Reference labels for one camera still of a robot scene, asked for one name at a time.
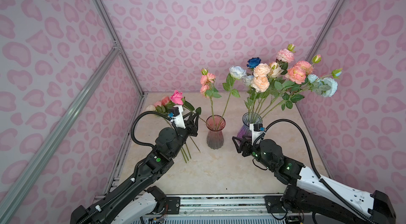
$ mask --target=white rose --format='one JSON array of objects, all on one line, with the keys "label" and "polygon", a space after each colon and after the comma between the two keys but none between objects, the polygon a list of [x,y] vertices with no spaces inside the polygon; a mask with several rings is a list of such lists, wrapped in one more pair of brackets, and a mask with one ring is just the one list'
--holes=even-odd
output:
[{"label": "white rose", "polygon": [[247,71],[240,66],[232,66],[230,67],[230,74],[234,79],[242,79],[247,76]]},{"label": "white rose", "polygon": [[251,86],[251,82],[252,82],[253,78],[254,78],[254,75],[248,75],[248,76],[242,78],[242,82],[246,86]]},{"label": "white rose", "polygon": [[282,68],[276,62],[271,63],[269,67],[271,68],[270,76],[273,79],[279,77],[283,72]]}]

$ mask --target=white arm segment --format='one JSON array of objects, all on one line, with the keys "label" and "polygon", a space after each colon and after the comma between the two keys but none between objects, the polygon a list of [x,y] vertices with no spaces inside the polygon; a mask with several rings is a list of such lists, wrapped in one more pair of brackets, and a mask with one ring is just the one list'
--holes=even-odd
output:
[{"label": "white arm segment", "polygon": [[[342,207],[348,209],[348,207],[341,202],[336,196],[334,196],[317,178],[316,174],[310,167],[304,167],[299,174],[302,178],[297,181],[297,186],[301,189],[312,191],[317,193],[320,196],[323,196]],[[367,191],[360,191],[349,186],[343,185],[338,181],[334,181],[328,177],[321,176],[321,178],[332,187],[338,195],[342,196],[346,201],[353,205],[360,212],[370,217],[368,213],[368,208],[373,209],[374,198],[371,197],[371,194]]]},{"label": "white arm segment", "polygon": [[175,121],[175,125],[177,127],[186,129],[185,121],[183,120],[183,116],[182,116],[182,112],[183,112],[182,105],[175,105],[174,107],[178,107],[178,109],[179,109],[179,115],[172,117],[172,119]]},{"label": "white arm segment", "polygon": [[130,223],[139,220],[141,216],[152,212],[157,202],[155,197],[145,192],[140,198],[129,203],[114,219],[112,224]]}]

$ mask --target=bouquet of roses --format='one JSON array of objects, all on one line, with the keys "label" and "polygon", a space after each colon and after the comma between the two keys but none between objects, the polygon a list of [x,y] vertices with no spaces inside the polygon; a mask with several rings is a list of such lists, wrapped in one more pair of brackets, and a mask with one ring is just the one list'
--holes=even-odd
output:
[{"label": "bouquet of roses", "polygon": [[[182,105],[183,108],[186,108],[187,110],[190,110],[190,112],[192,112],[192,113],[196,112],[199,115],[201,114],[201,108],[197,108],[195,110],[193,105],[186,101],[185,97],[183,96],[183,93],[179,92],[178,90],[175,90],[175,92],[173,93],[173,95],[171,97],[166,96],[162,100],[159,100],[159,101],[155,102],[153,105],[149,105],[146,108],[146,111],[156,111],[156,112],[168,115],[169,110],[171,108],[173,108],[175,105]],[[195,144],[197,150],[199,150],[199,152],[200,152],[200,149],[199,149],[199,147],[197,147],[195,141],[191,137],[190,137],[190,139]],[[189,157],[191,159],[192,156],[190,155],[188,144],[185,143],[185,146],[186,146],[186,149],[187,149],[187,151],[189,153]],[[182,152],[182,155],[183,155],[183,159],[187,163],[186,160],[189,160],[189,157],[186,154],[186,151],[183,149],[183,147],[181,148],[181,152]]]},{"label": "bouquet of roses", "polygon": [[[248,109],[249,123],[253,123],[258,117],[264,118],[277,106],[281,106],[282,110],[291,109],[293,103],[304,98],[301,94],[304,91],[310,90],[323,97],[331,97],[337,90],[337,82],[334,79],[338,79],[342,68],[332,71],[329,75],[314,75],[313,65],[322,59],[321,55],[316,55],[312,64],[299,61],[288,69],[289,63],[294,60],[294,49],[295,45],[289,44],[287,49],[279,50],[276,61],[270,64],[261,64],[260,58],[248,60],[247,66],[252,75],[247,75],[243,81],[248,86],[247,93],[250,95],[247,101],[244,101]],[[269,105],[262,109],[269,96]]]}]

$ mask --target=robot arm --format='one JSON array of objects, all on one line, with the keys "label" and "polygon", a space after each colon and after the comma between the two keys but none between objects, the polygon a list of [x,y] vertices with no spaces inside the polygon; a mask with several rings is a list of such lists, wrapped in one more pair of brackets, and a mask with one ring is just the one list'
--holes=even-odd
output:
[{"label": "robot arm", "polygon": [[[191,112],[182,116],[182,106],[176,105],[170,110],[168,120],[174,128],[164,128],[155,140],[151,152],[143,160],[135,165],[134,173],[121,183],[114,191],[107,194],[103,199],[94,203],[87,209],[79,206],[72,212],[71,224],[110,224],[116,216],[140,194],[145,188],[157,181],[174,164],[173,158],[177,156],[183,144],[189,136],[197,136],[199,114]],[[136,122],[146,114],[160,113],[147,111],[140,114]],[[134,140],[136,143],[150,145]],[[150,212],[159,213],[165,205],[165,194],[156,186],[149,188],[147,192],[132,204],[139,204],[137,213],[142,215]]]},{"label": "robot arm", "polygon": [[290,122],[300,130],[313,163],[306,136],[296,123],[287,119],[274,121],[266,129],[261,124],[250,125],[251,137],[233,137],[233,141],[238,153],[242,153],[244,157],[254,157],[272,171],[279,181],[289,185],[281,198],[285,209],[309,210],[345,223],[395,224],[396,214],[385,193],[375,191],[370,194],[319,175],[314,165],[313,169],[306,167],[303,163],[284,156],[282,148],[273,140],[263,140],[266,130],[282,121]]}]

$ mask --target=pink heart pattern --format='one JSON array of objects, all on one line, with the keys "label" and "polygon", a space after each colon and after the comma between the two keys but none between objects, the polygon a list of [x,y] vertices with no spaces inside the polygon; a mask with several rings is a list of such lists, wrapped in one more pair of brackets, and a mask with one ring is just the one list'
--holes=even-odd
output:
[{"label": "pink heart pattern", "polygon": [[[142,88],[169,91],[200,89],[198,69],[205,66],[225,79],[230,66],[246,66],[252,49],[258,55],[266,48],[261,56],[268,62],[278,49],[295,43],[300,47],[296,59],[305,58],[335,0],[103,2],[116,22]],[[229,56],[210,57],[220,51]],[[162,72],[161,67],[171,70],[157,73]]]},{"label": "pink heart pattern", "polygon": [[[406,0],[350,0],[319,51],[317,73],[343,67],[332,98],[309,93],[298,103],[333,177],[387,193],[406,219]],[[314,6],[319,10],[321,3]],[[323,118],[322,111],[328,111]]]}]

